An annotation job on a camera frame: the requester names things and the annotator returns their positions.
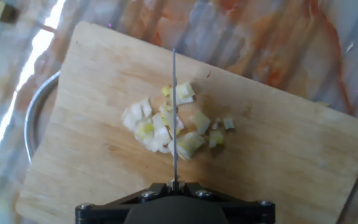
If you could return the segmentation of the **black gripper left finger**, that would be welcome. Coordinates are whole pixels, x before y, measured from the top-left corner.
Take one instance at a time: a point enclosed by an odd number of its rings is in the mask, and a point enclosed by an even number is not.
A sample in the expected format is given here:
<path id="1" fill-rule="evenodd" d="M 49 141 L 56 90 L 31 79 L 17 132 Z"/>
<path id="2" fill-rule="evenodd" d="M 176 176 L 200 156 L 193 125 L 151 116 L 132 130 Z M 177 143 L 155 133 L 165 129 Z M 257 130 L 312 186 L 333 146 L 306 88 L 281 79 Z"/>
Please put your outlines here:
<path id="1" fill-rule="evenodd" d="M 136 205 L 169 196 L 173 192 L 172 183 L 153 183 L 140 190 L 104 205 L 81 203 L 75 208 L 76 224 L 124 223 L 130 210 Z"/>

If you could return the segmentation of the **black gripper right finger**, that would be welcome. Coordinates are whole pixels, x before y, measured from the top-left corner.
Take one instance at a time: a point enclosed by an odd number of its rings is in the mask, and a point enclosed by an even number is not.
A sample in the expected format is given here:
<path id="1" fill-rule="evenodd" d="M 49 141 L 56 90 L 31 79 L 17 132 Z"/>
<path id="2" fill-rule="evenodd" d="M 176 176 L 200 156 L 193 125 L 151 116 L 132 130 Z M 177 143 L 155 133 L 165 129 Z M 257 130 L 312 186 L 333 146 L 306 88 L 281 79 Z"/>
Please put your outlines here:
<path id="1" fill-rule="evenodd" d="M 244 201 L 198 182 L 179 182 L 178 188 L 184 196 L 217 205 L 228 223 L 275 223 L 275 203 L 271 200 Z"/>

